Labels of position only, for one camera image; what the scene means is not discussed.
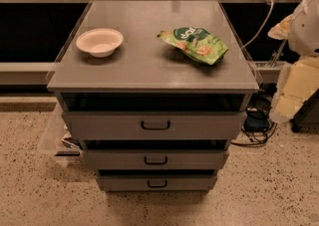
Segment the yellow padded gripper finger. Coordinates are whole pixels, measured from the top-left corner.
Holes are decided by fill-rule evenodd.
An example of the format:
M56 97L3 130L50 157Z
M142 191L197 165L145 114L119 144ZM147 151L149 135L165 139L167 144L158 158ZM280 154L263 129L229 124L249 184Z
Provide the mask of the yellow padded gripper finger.
M291 18L292 15L288 15L282 19L269 30L268 36L275 40L287 40L290 32Z
M276 123L289 122L319 89L319 59L306 57L293 65L285 65L276 89L270 119Z

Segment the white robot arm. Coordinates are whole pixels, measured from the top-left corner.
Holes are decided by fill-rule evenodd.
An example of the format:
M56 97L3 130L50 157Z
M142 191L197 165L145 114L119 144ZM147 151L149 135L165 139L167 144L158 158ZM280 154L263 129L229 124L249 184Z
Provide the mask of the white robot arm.
M286 123L319 89L319 0L302 0L291 15L270 29L268 36L286 40L289 49L300 56L281 69L271 103L270 119Z

